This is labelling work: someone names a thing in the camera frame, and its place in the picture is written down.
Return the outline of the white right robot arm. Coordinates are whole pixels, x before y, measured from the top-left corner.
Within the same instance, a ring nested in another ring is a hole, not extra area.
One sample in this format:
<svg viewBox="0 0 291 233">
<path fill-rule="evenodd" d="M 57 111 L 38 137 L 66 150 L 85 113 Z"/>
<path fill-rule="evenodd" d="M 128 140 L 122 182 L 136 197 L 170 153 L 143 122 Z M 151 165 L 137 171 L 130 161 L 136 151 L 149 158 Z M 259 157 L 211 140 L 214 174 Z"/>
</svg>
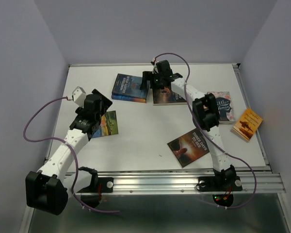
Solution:
<svg viewBox="0 0 291 233">
<path fill-rule="evenodd" d="M 144 71 L 140 89 L 164 89 L 168 87 L 172 92 L 180 95 L 187 102 L 194 125 L 207 139 L 211 154 L 213 170 L 218 175 L 214 176 L 213 183 L 218 189 L 225 189 L 231 184 L 231 178 L 226 172 L 234 172 L 235 168 L 224 150 L 219 130 L 219 112 L 215 96 L 205 94 L 187 81 L 179 73 L 174 73 L 167 60 L 151 61 L 152 71 Z"/>
</svg>

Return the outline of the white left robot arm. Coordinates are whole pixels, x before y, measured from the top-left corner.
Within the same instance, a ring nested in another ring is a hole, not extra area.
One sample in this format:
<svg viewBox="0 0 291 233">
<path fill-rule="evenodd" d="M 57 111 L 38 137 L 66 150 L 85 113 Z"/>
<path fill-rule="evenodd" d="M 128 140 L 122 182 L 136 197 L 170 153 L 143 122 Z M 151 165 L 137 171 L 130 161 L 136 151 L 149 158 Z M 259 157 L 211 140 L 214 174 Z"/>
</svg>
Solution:
<svg viewBox="0 0 291 233">
<path fill-rule="evenodd" d="M 65 138 L 51 137 L 60 142 L 59 147 L 37 172 L 29 172 L 25 179 L 27 205 L 53 215 L 61 214 L 68 199 L 79 190 L 97 193 L 98 200 L 104 191 L 113 190 L 108 187 L 112 178 L 100 180 L 95 169 L 79 167 L 77 160 L 77 154 L 99 129 L 112 101 L 96 89 L 86 94 L 79 86 L 73 91 L 71 101 L 78 105 L 77 116 Z"/>
</svg>

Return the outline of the blue sunset cover book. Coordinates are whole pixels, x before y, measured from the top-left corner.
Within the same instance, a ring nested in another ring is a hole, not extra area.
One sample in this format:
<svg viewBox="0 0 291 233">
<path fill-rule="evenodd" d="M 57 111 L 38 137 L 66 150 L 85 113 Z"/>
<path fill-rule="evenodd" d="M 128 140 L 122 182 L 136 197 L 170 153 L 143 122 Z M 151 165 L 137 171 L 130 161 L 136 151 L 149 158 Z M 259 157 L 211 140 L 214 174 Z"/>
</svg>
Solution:
<svg viewBox="0 0 291 233">
<path fill-rule="evenodd" d="M 141 98 L 136 98 L 136 97 L 128 97 L 128 96 L 121 96 L 121 95 L 114 95 L 114 94 L 112 94 L 111 97 L 113 100 L 146 103 L 146 99 L 141 99 Z"/>
</svg>

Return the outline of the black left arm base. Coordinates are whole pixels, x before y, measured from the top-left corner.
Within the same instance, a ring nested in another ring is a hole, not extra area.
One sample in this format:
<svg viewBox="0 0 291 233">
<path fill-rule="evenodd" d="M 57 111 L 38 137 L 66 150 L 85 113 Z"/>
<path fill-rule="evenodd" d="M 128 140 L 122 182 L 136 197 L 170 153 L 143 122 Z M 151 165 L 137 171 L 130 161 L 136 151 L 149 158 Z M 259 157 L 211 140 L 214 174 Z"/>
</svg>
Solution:
<svg viewBox="0 0 291 233">
<path fill-rule="evenodd" d="M 91 176 L 87 176 L 78 178 L 73 190 L 75 193 L 112 193 L 113 183 L 113 177 L 98 177 L 94 179 Z"/>
</svg>

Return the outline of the Nineteen Eighty-Four book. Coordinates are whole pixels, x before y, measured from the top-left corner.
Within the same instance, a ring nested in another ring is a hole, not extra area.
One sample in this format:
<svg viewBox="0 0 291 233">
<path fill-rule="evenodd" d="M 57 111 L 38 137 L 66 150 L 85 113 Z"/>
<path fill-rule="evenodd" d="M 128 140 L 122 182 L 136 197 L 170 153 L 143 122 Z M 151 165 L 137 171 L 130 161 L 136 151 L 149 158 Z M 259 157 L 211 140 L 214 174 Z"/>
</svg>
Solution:
<svg viewBox="0 0 291 233">
<path fill-rule="evenodd" d="M 149 84 L 148 89 L 140 90 L 141 82 L 142 77 L 118 73 L 113 85 L 112 94 L 147 99 Z"/>
</svg>

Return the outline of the A Tale of Two Cities book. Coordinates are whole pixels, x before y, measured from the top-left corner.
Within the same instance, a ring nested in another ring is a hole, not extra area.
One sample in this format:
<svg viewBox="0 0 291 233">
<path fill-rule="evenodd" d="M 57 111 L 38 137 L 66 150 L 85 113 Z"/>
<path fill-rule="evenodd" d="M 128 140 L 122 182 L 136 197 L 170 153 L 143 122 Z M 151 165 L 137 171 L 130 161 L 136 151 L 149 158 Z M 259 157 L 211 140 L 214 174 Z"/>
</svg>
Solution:
<svg viewBox="0 0 291 233">
<path fill-rule="evenodd" d="M 168 87 L 164 89 L 155 89 L 153 93 L 153 105 L 184 105 L 186 100 L 177 93 L 171 91 Z"/>
</svg>

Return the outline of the Three Days to See book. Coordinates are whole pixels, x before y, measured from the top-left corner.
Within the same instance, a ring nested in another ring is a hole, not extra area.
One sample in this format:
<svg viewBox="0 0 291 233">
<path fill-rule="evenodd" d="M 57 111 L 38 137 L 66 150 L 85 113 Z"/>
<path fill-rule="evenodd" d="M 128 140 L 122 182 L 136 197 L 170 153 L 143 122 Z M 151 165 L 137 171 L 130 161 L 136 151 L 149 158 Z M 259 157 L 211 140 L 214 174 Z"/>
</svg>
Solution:
<svg viewBox="0 0 291 233">
<path fill-rule="evenodd" d="M 167 145 L 182 168 L 209 153 L 206 140 L 197 128 L 174 139 Z"/>
</svg>

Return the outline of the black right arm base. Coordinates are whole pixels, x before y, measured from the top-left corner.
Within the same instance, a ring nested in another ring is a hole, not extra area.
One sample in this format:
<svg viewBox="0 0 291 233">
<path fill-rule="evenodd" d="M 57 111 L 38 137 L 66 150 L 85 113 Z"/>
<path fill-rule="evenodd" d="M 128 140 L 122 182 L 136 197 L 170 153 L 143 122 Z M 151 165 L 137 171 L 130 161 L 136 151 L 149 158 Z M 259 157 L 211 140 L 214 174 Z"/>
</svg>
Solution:
<svg viewBox="0 0 291 233">
<path fill-rule="evenodd" d="M 235 167 L 230 165 L 226 170 L 216 171 L 214 175 L 198 177 L 195 188 L 200 192 L 242 191 L 242 183 L 236 174 Z"/>
</svg>

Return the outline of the Animal Farm book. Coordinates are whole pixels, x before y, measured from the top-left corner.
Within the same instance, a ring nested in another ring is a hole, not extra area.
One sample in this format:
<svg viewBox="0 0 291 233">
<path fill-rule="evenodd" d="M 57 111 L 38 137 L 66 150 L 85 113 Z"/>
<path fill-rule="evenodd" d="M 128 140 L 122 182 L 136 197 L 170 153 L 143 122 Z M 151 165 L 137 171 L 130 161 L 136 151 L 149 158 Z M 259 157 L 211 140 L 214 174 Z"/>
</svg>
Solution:
<svg viewBox="0 0 291 233">
<path fill-rule="evenodd" d="M 108 111 L 101 119 L 98 130 L 93 134 L 92 138 L 110 136 L 118 134 L 118 123 L 116 111 Z"/>
</svg>

